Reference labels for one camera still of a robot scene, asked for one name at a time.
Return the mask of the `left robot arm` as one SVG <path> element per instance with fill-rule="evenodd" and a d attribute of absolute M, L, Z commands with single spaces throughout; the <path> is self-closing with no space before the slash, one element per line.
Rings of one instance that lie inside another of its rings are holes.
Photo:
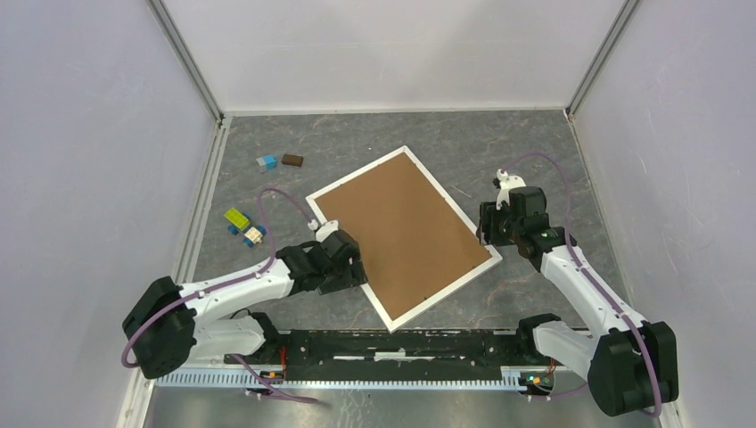
<path fill-rule="evenodd" d="M 249 268 L 194 283 L 154 280 L 122 323 L 127 345 L 121 363 L 147 379 L 168 375 L 187 362 L 226 355 L 273 361 L 280 340 L 264 315 L 233 312 L 300 292 L 327 294 L 365 284 L 357 241 L 336 227 L 322 227 L 312 241 L 290 245 Z"/>

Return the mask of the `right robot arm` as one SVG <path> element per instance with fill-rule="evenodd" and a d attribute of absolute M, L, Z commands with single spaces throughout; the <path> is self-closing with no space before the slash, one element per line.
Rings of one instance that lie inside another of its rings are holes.
<path fill-rule="evenodd" d="M 663 322 L 631 308 L 590 266 L 576 240 L 552 226 L 544 191 L 503 188 L 479 206 L 476 234 L 495 247 L 514 246 L 556 286 L 584 321 L 588 334 L 554 314 L 524 318 L 514 343 L 517 357 L 537 364 L 549 357 L 580 376 L 608 416 L 644 411 L 651 416 L 679 397 L 677 338 Z"/>

